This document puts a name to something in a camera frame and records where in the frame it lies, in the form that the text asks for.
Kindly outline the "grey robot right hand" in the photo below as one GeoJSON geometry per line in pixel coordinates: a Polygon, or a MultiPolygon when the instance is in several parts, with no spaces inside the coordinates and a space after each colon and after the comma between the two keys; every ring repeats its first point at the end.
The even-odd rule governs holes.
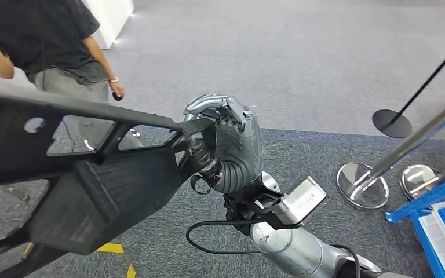
{"type": "Polygon", "coordinates": [[[215,121],[215,148],[201,136],[192,136],[188,161],[220,193],[234,193],[256,180],[264,168],[258,117],[234,96],[206,93],[190,101],[184,121],[215,121]]]}

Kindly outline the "person's left hand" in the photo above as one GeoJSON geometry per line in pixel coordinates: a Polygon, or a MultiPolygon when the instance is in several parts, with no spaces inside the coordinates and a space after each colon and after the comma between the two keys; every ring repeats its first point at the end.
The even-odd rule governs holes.
{"type": "Polygon", "coordinates": [[[119,81],[109,82],[114,100],[121,101],[125,96],[125,88],[119,81]]]}

